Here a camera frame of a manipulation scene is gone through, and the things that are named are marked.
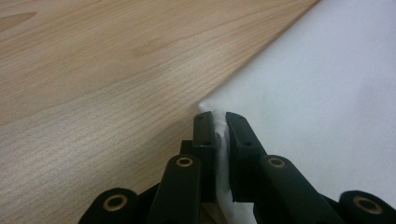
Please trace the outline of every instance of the white cloth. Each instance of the white cloth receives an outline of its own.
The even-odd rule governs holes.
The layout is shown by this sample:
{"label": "white cloth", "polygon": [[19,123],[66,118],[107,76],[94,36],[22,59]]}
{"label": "white cloth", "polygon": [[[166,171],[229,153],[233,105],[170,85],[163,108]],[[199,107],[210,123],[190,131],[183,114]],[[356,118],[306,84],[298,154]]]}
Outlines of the white cloth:
{"label": "white cloth", "polygon": [[232,203],[224,113],[247,118],[265,150],[290,159],[320,193],[373,193],[396,207],[396,1],[324,0],[199,105],[221,137],[217,195]]}

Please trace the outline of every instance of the light wood surface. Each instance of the light wood surface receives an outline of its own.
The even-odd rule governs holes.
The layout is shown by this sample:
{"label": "light wood surface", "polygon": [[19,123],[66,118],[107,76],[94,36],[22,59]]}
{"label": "light wood surface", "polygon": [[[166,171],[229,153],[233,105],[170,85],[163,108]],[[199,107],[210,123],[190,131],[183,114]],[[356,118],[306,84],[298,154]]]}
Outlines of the light wood surface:
{"label": "light wood surface", "polygon": [[197,103],[316,1],[0,1],[0,223],[140,193]]}

